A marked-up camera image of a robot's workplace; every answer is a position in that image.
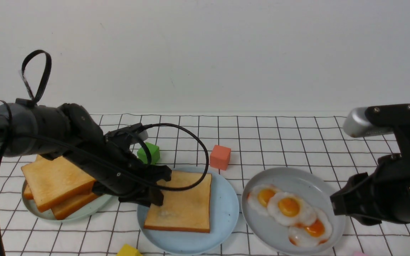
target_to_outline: pink object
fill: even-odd
[[[361,252],[359,252],[359,251],[356,251],[356,252],[353,253],[353,256],[369,256],[369,255],[368,255],[368,254],[361,253]]]

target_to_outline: white tablecloth with black grid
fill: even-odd
[[[322,178],[337,190],[351,175],[374,172],[376,160],[398,153],[394,136],[354,139],[342,130],[344,117],[243,117],[169,115],[93,115],[104,133],[142,122],[175,123],[188,128],[205,143],[232,149],[226,171],[215,170],[229,180],[238,195],[256,173],[276,166],[295,167]],[[162,127],[148,130],[148,142],[161,148],[159,164],[171,168],[204,166],[197,142],[183,131]],[[115,255],[123,244],[137,247],[145,256],[166,253],[140,232],[136,206],[115,198],[104,209],[73,223],[39,220],[21,202],[24,181],[20,167],[35,156],[4,158],[0,171],[0,222],[8,256],[104,256]],[[410,255],[410,224],[383,222],[363,226],[347,217],[345,235],[324,256],[351,256],[363,251],[371,256]],[[232,235],[213,256],[280,255],[262,244],[240,214]]]

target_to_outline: robotic arm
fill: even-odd
[[[380,157],[371,175],[350,177],[330,197],[335,215],[363,225],[410,223],[410,104],[356,108],[343,129],[354,138],[394,133],[401,153]]]
[[[40,154],[49,160],[64,156],[96,178],[94,193],[118,196],[122,202],[162,205],[163,196],[158,188],[137,183],[122,175],[120,170],[95,162],[76,150],[51,143],[55,140],[69,144],[149,183],[170,180],[169,167],[144,164],[130,151],[131,144],[148,138],[146,127],[141,123],[104,135],[88,112],[77,104],[63,104],[55,108],[29,106],[26,101],[17,100],[7,105],[8,109],[6,105],[0,105],[0,147],[8,133],[12,139],[4,156]]]

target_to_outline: white wall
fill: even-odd
[[[0,1],[0,99],[26,97],[38,48],[53,58],[41,103],[90,112],[410,102],[409,0]]]

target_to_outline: orange cube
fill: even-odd
[[[216,169],[227,170],[231,160],[231,149],[215,145],[210,154],[210,166]]]

